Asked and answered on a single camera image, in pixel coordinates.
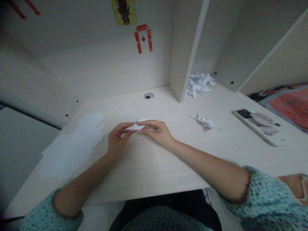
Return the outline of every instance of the desk surface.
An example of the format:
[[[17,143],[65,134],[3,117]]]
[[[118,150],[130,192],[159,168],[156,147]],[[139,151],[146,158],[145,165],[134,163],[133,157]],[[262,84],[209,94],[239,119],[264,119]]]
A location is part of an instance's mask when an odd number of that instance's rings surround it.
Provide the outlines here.
[[[143,95],[147,92],[154,93],[154,98],[144,99]],[[268,145],[231,114],[232,110],[243,108],[270,115],[288,130],[296,143],[279,148]],[[234,93],[220,84],[202,97],[185,98],[183,104],[177,102],[169,86],[85,102],[60,133],[71,133],[81,118],[95,112],[102,112],[106,116],[102,130],[104,141],[93,149],[88,163],[62,182],[56,178],[40,180],[39,163],[7,208],[5,217],[27,214],[50,192],[68,183],[104,155],[108,133],[118,123],[140,118],[164,121],[177,140],[240,165],[251,165],[272,176],[307,171],[308,136],[243,94]],[[204,131],[194,120],[197,113],[213,118],[222,131]],[[123,158],[104,177],[85,206],[208,186],[204,179],[175,155],[150,138],[134,134]]]

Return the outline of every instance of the knit sleeve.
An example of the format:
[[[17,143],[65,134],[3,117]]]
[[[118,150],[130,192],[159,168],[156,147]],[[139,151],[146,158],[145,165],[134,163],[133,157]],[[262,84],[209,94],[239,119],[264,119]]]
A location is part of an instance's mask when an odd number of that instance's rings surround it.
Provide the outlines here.
[[[284,182],[253,167],[244,168],[252,172],[246,201],[233,204],[220,196],[245,230],[308,230],[308,207],[297,202]]]
[[[54,190],[31,210],[21,224],[21,231],[75,231],[79,228],[83,219],[82,211],[79,211],[75,218],[65,218],[54,209],[53,198],[57,191],[58,189]]]

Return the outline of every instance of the yellow poster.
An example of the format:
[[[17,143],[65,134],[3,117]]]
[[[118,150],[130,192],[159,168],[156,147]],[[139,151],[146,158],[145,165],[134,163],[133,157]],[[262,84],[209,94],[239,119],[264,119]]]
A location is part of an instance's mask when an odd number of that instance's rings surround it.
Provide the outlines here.
[[[137,24],[134,0],[110,0],[118,26]]]

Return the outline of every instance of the person's left hand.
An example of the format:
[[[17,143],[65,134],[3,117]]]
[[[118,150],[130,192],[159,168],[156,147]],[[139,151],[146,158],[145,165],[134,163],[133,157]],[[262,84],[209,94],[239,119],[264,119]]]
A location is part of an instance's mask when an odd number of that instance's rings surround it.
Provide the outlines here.
[[[125,131],[125,129],[133,126],[134,124],[134,122],[120,123],[109,133],[107,153],[115,158],[118,158],[122,154],[129,137],[136,132],[135,130]]]

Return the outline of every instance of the hand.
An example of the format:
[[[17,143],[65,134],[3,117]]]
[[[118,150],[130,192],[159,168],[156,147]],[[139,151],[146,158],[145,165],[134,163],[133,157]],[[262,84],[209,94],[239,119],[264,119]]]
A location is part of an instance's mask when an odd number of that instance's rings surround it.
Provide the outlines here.
[[[125,131],[125,129],[134,124],[134,122],[120,123],[109,133],[107,153],[115,158],[118,158],[122,154],[129,137],[136,132],[135,130]]]
[[[144,122],[137,122],[138,125],[145,125],[139,133],[147,135],[155,140],[160,146],[168,149],[175,141],[171,133],[169,132],[167,125],[162,121],[147,120]],[[151,132],[147,128],[155,129],[156,132]]]

